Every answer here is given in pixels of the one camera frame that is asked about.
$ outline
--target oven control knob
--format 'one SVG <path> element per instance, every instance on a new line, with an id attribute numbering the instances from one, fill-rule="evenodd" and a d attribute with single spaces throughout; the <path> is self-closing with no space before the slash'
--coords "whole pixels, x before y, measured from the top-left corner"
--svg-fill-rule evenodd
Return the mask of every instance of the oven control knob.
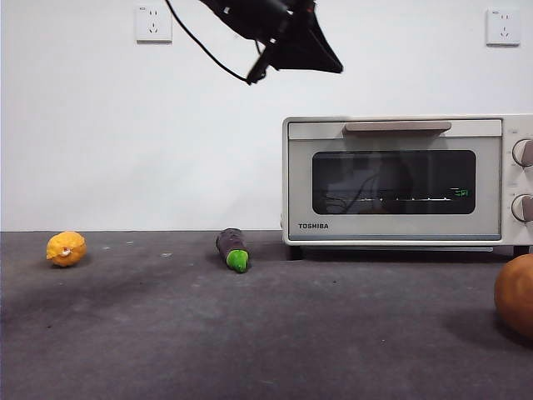
<path id="1" fill-rule="evenodd" d="M 519 221 L 528 223 L 533 221 L 533 196 L 522 194 L 515 198 L 511 206 L 513 215 Z"/>
<path id="2" fill-rule="evenodd" d="M 533 140 L 520 140 L 513 147 L 513 158 L 518 165 L 522 167 L 531 167 L 533 165 Z"/>

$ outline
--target yellow toy fruit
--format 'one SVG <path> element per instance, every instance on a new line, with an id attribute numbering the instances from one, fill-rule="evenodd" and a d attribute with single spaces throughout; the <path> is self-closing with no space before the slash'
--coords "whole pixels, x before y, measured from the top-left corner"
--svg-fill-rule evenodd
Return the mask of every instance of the yellow toy fruit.
<path id="1" fill-rule="evenodd" d="M 82 259 L 87 251 L 85 239 L 77 232 L 61 232 L 47 245 L 47 260 L 59 267 L 70 267 Z"/>
<path id="2" fill-rule="evenodd" d="M 507 325 L 533 339 L 533 254 L 510 260 L 501 269 L 494 301 Z"/>

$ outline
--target electrical outlet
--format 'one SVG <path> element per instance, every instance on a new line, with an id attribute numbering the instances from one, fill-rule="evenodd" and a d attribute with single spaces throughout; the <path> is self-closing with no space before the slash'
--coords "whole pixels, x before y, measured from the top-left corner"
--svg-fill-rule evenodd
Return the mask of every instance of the electrical outlet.
<path id="1" fill-rule="evenodd" d="M 172 15 L 163 4 L 140 4 L 137 6 L 137 41 L 171 42 Z"/>
<path id="2" fill-rule="evenodd" d="M 516 8 L 490 8 L 486 12 L 486 44 L 518 46 L 520 14 Z"/>

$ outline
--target cream-colored oven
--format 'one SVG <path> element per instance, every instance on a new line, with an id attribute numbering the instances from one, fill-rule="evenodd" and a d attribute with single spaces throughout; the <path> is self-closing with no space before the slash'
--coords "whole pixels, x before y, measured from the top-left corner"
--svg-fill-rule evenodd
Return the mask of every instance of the cream-colored oven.
<path id="1" fill-rule="evenodd" d="M 301 246 L 533 243 L 533 115 L 290 117 L 283 240 Z"/>

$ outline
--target oven foot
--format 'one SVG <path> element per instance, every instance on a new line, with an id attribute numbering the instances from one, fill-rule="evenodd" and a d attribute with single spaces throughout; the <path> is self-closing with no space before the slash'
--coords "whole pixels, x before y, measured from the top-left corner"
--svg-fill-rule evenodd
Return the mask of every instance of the oven foot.
<path id="1" fill-rule="evenodd" d="M 529 246 L 513 246 L 513 257 L 518 257 L 530 252 Z"/>
<path id="2" fill-rule="evenodd" d="M 300 246 L 285 246 L 287 261 L 296 261 L 303 259 L 303 251 Z"/>

